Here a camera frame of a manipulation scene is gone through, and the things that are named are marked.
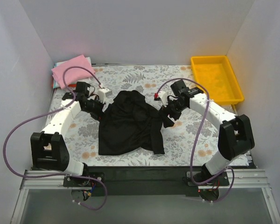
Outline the black t-shirt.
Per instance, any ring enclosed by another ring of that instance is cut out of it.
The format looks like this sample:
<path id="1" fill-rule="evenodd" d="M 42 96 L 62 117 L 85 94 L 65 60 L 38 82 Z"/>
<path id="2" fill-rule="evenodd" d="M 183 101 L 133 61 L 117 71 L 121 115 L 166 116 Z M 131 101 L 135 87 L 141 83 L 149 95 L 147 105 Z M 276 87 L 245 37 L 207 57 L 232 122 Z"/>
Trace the black t-shirt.
<path id="1" fill-rule="evenodd" d="M 122 155 L 138 148 L 164 154 L 162 127 L 174 123 L 136 90 L 120 91 L 99 122 L 99 155 Z"/>

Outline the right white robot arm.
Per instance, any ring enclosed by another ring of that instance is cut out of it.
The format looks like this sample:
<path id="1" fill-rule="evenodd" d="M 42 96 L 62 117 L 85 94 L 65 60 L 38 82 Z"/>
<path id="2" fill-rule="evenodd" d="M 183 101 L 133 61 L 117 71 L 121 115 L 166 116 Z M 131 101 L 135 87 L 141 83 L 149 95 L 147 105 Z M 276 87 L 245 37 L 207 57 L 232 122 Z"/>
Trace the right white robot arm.
<path id="1" fill-rule="evenodd" d="M 191 181 L 196 185 L 215 184 L 219 175 L 240 155 L 255 146 L 250 119 L 246 115 L 236 115 L 216 104 L 210 99 L 206 89 L 201 85 L 189 88 L 185 78 L 174 78 L 170 86 L 174 96 L 158 90 L 154 98 L 160 99 L 159 110 L 165 128 L 172 127 L 182 111 L 189 108 L 202 115 L 202 121 L 209 121 L 218 131 L 218 151 L 203 164 L 199 173 L 190 173 Z"/>

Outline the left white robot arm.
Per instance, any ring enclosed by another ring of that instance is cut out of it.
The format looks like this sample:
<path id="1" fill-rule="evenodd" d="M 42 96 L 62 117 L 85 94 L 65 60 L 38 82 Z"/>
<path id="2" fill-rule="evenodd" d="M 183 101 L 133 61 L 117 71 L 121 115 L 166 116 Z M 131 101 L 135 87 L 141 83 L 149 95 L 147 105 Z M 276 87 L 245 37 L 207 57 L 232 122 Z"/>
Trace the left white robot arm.
<path id="1" fill-rule="evenodd" d="M 84 171 L 85 164 L 70 157 L 65 136 L 80 112 L 89 113 L 93 119 L 100 120 L 104 115 L 107 94 L 110 93 L 110 89 L 100 88 L 92 99 L 90 86 L 86 82 L 77 82 L 75 90 L 62 97 L 61 110 L 55 113 L 41 132 L 33 133 L 30 138 L 33 167 L 74 175 L 75 183 L 81 187 L 89 183 L 90 175 Z"/>

